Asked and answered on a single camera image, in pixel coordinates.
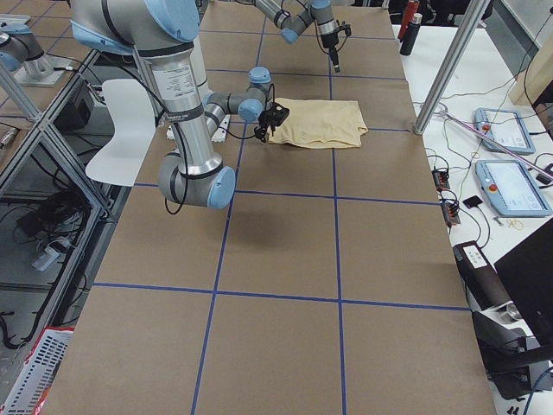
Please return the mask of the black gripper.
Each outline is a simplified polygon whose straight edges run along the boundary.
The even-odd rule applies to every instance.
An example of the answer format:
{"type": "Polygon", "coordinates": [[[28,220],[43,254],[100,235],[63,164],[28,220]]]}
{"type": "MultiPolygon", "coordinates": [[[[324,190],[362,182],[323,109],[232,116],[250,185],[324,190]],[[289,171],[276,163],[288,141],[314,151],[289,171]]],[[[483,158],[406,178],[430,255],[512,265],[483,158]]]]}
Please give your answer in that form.
{"type": "Polygon", "coordinates": [[[257,126],[254,128],[255,138],[259,141],[266,141],[268,129],[276,129],[275,111],[272,108],[260,114],[257,120],[257,126]]]}
{"type": "Polygon", "coordinates": [[[334,71],[336,73],[340,72],[340,59],[339,59],[339,52],[336,49],[336,46],[339,43],[339,38],[337,35],[337,32],[335,30],[332,30],[325,34],[320,34],[320,39],[322,42],[322,46],[328,50],[329,58],[332,62],[334,71]]]}

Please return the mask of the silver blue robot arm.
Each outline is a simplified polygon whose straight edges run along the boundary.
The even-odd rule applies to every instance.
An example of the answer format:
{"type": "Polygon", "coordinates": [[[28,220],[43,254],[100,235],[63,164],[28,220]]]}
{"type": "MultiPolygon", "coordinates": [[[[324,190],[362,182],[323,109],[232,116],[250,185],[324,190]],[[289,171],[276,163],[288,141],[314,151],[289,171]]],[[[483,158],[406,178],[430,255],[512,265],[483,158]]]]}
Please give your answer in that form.
{"type": "Polygon", "coordinates": [[[311,25],[315,26],[323,53],[329,56],[333,69],[340,72],[339,33],[351,35],[351,26],[334,18],[332,3],[325,0],[299,2],[301,10],[293,15],[284,8],[283,1],[251,1],[280,30],[281,37],[289,44],[296,42],[311,25]]]}
{"type": "Polygon", "coordinates": [[[176,150],[159,172],[159,188],[174,203],[224,208],[236,176],[214,151],[212,136],[227,114],[258,122],[257,138],[281,121],[270,72],[254,67],[243,93],[200,96],[191,54],[200,31],[193,1],[73,1],[71,23],[76,40],[113,54],[138,54],[149,64],[156,97],[174,133],[176,150]]]}

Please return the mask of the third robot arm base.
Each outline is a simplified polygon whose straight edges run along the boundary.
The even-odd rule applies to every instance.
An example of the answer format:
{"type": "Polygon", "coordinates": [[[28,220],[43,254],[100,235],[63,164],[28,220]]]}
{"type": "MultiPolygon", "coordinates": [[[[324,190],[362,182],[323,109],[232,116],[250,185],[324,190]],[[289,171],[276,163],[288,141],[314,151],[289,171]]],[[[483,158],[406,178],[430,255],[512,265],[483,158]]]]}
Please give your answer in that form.
{"type": "Polygon", "coordinates": [[[75,71],[70,58],[48,55],[23,22],[1,22],[1,63],[22,86],[52,87],[75,71]]]}

